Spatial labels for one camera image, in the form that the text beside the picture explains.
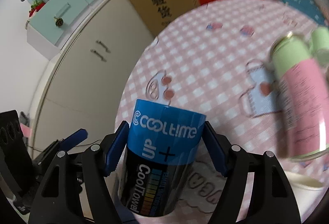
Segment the blue black CoolTowel can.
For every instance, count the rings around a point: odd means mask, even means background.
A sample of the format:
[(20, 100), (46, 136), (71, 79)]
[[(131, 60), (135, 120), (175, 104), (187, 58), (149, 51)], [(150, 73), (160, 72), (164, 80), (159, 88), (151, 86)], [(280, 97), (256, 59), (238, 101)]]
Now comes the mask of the blue black CoolTowel can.
[(170, 214), (201, 141), (206, 116), (138, 99), (124, 156), (120, 201), (145, 217)]

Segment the small green paper cup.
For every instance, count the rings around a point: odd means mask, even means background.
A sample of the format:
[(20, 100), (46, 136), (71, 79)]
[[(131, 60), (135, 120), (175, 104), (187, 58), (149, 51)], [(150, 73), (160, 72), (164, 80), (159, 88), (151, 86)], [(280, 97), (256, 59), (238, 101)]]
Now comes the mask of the small green paper cup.
[(318, 27), (311, 32), (309, 50), (319, 65), (328, 67), (329, 61), (329, 31), (327, 27)]

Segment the pink checkered tablecloth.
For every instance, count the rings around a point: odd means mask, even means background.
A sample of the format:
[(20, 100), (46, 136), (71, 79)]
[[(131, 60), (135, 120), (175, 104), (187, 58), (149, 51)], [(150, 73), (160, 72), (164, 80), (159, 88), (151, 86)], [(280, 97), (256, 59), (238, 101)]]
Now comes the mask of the pink checkered tablecloth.
[(274, 0), (219, 0), (186, 13), (146, 47), (124, 88), (115, 125), (130, 121), (137, 99), (205, 114), (232, 144), (262, 154), (271, 150), (286, 171), (319, 180), (328, 188), (328, 156), (305, 163), (286, 157), (280, 112), (254, 109), (249, 91), (269, 90), (259, 72), (271, 45), (289, 31), (304, 36), (317, 23)]

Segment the strawberry plush toy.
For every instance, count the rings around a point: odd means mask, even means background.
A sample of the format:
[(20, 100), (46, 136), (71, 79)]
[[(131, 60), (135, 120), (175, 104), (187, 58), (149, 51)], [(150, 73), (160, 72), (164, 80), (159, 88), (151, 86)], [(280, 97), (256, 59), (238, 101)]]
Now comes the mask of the strawberry plush toy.
[(45, 5), (46, 3), (42, 0), (35, 0), (32, 5), (31, 5), (31, 9), (28, 13), (28, 19), (25, 23), (25, 29), (27, 29), (27, 26), (30, 22), (30, 20), (35, 16), (35, 14), (37, 12), (39, 12), (41, 10), (41, 8)]

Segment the teal candy print bedsheet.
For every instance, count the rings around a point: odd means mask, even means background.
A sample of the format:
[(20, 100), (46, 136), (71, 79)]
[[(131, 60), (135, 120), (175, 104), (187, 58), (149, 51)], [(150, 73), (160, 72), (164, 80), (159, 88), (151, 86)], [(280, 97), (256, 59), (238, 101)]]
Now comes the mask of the teal candy print bedsheet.
[(299, 10), (300, 12), (313, 19), (316, 23), (323, 26), (328, 26), (328, 20), (320, 10), (315, 0), (279, 0), (290, 7)]

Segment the cream curved cabinet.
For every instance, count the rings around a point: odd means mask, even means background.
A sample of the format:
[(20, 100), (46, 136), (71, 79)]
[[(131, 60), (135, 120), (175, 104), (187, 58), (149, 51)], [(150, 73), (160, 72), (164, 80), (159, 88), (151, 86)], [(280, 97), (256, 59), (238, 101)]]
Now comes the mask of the cream curved cabinet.
[(113, 133), (126, 82), (152, 41), (129, 0), (105, 0), (43, 74), (31, 116), (31, 157), (80, 129), (88, 137), (74, 152)]

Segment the pink green clear canister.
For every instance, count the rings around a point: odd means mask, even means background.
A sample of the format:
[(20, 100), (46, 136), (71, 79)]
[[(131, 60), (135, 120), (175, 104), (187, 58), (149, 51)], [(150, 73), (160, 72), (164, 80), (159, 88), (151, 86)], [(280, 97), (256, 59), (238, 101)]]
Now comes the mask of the pink green clear canister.
[(288, 32), (270, 48), (284, 115), (288, 156), (295, 162), (328, 152), (328, 86), (304, 40)]

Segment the white paper cup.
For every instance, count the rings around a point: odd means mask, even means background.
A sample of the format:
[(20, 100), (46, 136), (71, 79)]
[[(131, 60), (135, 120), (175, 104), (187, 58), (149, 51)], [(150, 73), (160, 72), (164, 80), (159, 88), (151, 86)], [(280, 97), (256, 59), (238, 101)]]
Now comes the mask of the white paper cup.
[(297, 201), (301, 221), (304, 222), (323, 198), (327, 187), (315, 178), (290, 171), (284, 172)]

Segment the mint drawer cabinet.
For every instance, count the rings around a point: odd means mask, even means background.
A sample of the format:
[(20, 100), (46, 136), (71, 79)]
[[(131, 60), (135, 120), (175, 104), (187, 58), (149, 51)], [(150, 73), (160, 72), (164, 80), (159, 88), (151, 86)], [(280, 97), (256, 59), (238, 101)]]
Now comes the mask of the mint drawer cabinet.
[(27, 23), (27, 42), (51, 60), (105, 0), (49, 0)]

